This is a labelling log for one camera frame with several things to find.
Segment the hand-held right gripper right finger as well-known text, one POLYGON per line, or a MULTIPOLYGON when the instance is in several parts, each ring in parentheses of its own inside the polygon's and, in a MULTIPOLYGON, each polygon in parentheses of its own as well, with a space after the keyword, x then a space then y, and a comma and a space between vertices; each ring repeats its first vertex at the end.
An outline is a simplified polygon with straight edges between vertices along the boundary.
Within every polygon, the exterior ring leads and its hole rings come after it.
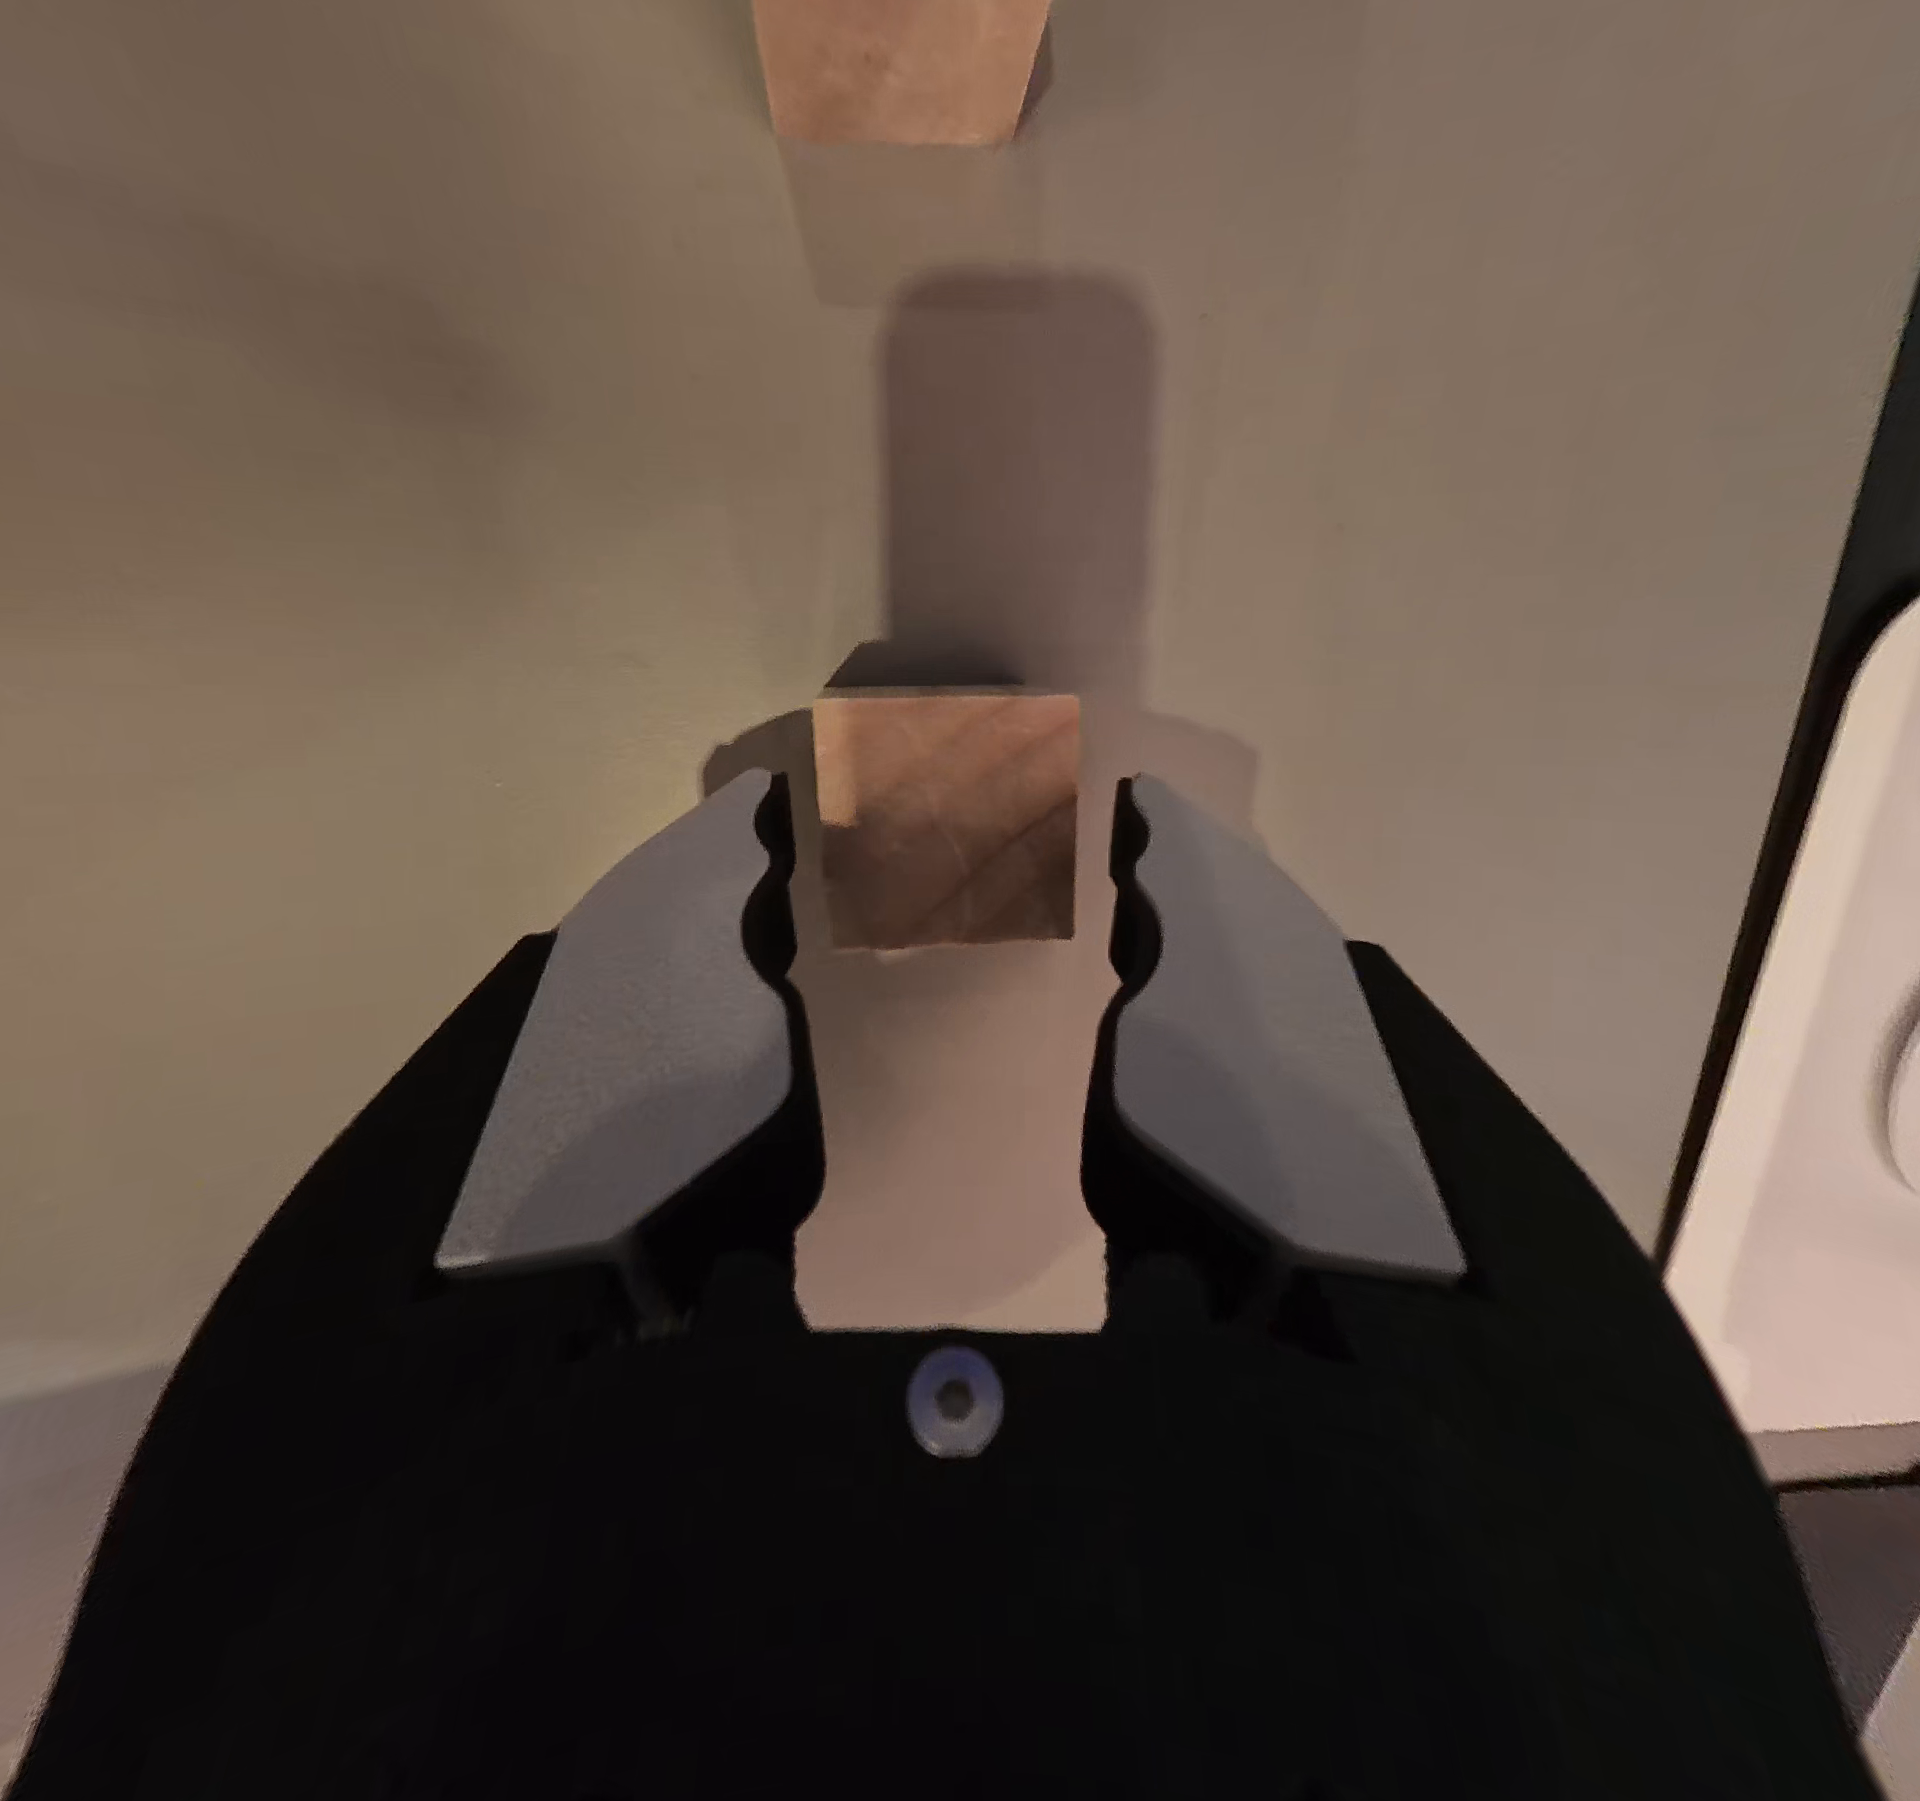
POLYGON ((1173 1260, 1239 1318, 1301 1273, 1471 1273, 1348 936, 1267 848, 1150 775, 1117 785, 1081 1190, 1125 1286, 1173 1260))

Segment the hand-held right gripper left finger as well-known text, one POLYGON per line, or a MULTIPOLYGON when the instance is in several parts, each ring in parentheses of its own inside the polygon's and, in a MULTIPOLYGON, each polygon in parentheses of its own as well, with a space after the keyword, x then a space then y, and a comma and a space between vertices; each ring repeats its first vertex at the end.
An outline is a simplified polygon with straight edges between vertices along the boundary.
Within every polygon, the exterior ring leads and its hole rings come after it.
POLYGON ((713 1266, 792 1277, 824 1134, 790 883, 788 780, 748 768, 565 914, 445 1224, 445 1277, 608 1266, 644 1328, 713 1266))

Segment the wooden cube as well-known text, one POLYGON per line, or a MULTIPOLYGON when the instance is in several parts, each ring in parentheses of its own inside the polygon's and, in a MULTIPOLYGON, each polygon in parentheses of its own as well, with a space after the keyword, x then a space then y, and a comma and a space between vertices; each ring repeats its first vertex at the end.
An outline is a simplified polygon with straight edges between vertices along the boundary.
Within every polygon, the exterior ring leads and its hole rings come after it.
POLYGON ((996 147, 1020 126, 1053 0, 751 0, 777 134, 996 147))
POLYGON ((818 697, 810 736, 830 946, 896 955, 1075 938, 1081 706, 1024 689, 818 697))

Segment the white display stand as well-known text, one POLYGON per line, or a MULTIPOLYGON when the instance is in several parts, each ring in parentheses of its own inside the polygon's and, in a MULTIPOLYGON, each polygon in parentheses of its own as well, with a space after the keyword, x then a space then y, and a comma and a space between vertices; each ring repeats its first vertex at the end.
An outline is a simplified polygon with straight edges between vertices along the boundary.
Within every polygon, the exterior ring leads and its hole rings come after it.
POLYGON ((1664 1270, 1776 1481, 1916 1463, 1916 604, 1843 706, 1664 1270))

